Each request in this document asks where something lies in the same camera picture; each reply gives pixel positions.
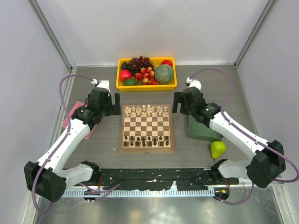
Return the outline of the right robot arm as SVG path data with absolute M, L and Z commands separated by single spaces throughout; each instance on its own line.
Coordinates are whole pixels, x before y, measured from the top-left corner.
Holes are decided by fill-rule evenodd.
M 211 178 L 215 183 L 222 184 L 228 178 L 242 178 L 266 188 L 285 171 L 284 149 L 280 142 L 260 138 L 222 112 L 217 104 L 206 103 L 197 87 L 176 91 L 172 111 L 191 115 L 197 122 L 223 135 L 247 156 L 247 160 L 223 159 L 213 165 Z

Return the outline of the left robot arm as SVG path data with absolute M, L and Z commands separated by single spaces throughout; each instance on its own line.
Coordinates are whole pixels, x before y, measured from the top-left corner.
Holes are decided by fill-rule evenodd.
M 37 161 L 24 167 L 28 190 L 51 201 L 58 201 L 65 190 L 81 182 L 94 186 L 100 180 L 100 168 L 84 161 L 64 169 L 74 149 L 96 127 L 103 117 L 121 114 L 120 95 L 115 93 L 115 104 L 107 88 L 95 87 L 88 95 L 87 104 L 78 107 L 69 124 L 52 147 Z

